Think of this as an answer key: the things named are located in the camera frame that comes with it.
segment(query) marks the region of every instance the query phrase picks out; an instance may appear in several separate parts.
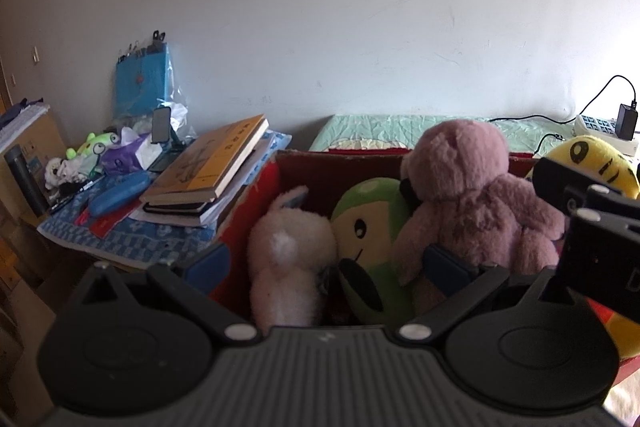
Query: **small white plush dog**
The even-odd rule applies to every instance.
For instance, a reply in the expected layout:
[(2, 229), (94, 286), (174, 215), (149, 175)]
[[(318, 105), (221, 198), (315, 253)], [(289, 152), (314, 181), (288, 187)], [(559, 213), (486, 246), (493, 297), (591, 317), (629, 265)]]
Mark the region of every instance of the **small white plush dog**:
[(286, 204), (303, 198), (297, 187), (279, 195), (252, 228), (247, 245), (250, 301), (256, 325), (308, 327), (318, 323), (322, 296), (316, 276), (337, 263), (331, 223), (325, 217)]

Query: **wall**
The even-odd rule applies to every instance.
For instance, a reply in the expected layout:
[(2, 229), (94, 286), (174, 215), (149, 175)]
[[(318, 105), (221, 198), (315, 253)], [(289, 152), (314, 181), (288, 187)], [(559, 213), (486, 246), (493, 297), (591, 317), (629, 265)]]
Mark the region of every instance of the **wall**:
[(640, 0), (0, 0), (12, 96), (44, 96), (78, 142), (108, 123), (118, 51), (156, 28), (196, 129), (265, 112), (298, 145), (333, 113), (566, 117), (615, 73), (640, 89)]

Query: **purple plush toy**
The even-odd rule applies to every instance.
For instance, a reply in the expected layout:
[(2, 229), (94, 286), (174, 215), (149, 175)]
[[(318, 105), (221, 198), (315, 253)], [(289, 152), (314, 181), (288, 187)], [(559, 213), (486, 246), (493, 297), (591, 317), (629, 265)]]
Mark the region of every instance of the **purple plush toy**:
[(558, 263), (553, 240), (564, 232), (564, 216), (508, 169), (500, 131), (471, 120), (432, 127), (402, 160), (402, 177), (422, 204), (402, 227), (391, 260), (401, 285), (415, 281), (417, 314), (444, 300), (420, 275), (432, 243), (476, 266), (489, 261), (520, 274)]

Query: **power cord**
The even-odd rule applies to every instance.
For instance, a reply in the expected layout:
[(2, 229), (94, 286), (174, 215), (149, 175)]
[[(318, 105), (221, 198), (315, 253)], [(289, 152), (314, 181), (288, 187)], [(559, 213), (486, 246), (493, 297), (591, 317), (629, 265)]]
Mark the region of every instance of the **power cord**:
[(560, 140), (561, 142), (564, 141), (564, 136), (562, 136), (561, 134), (557, 134), (554, 132), (548, 132), (545, 134), (545, 136), (542, 137), (542, 139), (540, 140), (540, 143), (538, 143), (538, 148), (536, 149), (536, 151), (533, 153), (533, 156), (535, 156), (536, 154), (538, 154), (538, 151), (540, 151), (540, 148), (542, 147), (542, 142), (545, 140), (545, 138), (547, 138), (548, 136), (552, 136), (553, 138), (555, 138), (556, 140)]
[[(585, 106), (582, 108), (582, 111), (580, 111), (580, 113), (578, 113), (578, 114), (582, 114), (582, 113), (584, 113), (584, 112), (587, 110), (587, 107), (589, 107), (589, 106), (591, 105), (591, 103), (595, 102), (596, 98), (597, 98), (597, 97), (599, 97), (599, 96), (602, 94), (602, 92), (603, 92), (605, 89), (607, 89), (607, 86), (609, 86), (609, 84), (611, 83), (611, 81), (612, 81), (614, 78), (617, 78), (617, 77), (624, 78), (624, 79), (629, 83), (629, 86), (631, 86), (631, 89), (633, 89), (633, 90), (634, 90), (634, 99), (633, 99), (633, 102), (631, 102), (631, 109), (635, 109), (635, 108), (636, 108), (636, 105), (638, 105), (638, 102), (636, 102), (636, 88), (635, 88), (635, 87), (634, 87), (634, 85), (631, 83), (631, 80), (629, 80), (626, 76), (622, 76), (621, 74), (615, 74), (614, 76), (612, 76), (612, 77), (609, 79), (609, 82), (607, 82), (607, 83), (604, 85), (604, 87), (603, 87), (601, 90), (599, 90), (599, 92), (597, 93), (597, 95), (596, 95), (596, 96), (594, 96), (594, 97), (589, 101), (589, 103), (588, 103), (587, 105), (585, 105)], [(492, 118), (492, 119), (491, 119), (491, 120), (489, 120), (489, 121), (490, 121), (490, 122), (497, 122), (497, 121), (504, 121), (504, 120), (528, 120), (529, 118), (544, 118), (545, 120), (551, 121), (551, 122), (553, 122), (553, 123), (557, 123), (557, 124), (563, 125), (563, 124), (565, 124), (565, 123), (572, 123), (572, 121), (574, 121), (576, 117), (574, 116), (571, 120), (558, 121), (558, 120), (554, 120), (553, 118), (549, 118), (548, 116), (545, 116), (544, 114), (530, 114), (529, 116), (518, 116), (518, 117), (515, 117), (515, 118), (510, 118), (510, 117)]]

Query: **plush toy arm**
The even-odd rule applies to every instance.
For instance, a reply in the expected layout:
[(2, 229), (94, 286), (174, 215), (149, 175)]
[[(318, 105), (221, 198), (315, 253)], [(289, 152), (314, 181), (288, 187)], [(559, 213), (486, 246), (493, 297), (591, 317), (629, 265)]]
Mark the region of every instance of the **plush toy arm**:
[(494, 181), (490, 191), (510, 207), (523, 227), (538, 230), (553, 241), (562, 236), (564, 215), (537, 197), (531, 182), (504, 174)]
[(391, 246), (391, 263), (404, 286), (422, 272), (422, 252), (438, 240), (436, 209), (429, 203), (421, 204), (404, 224)]

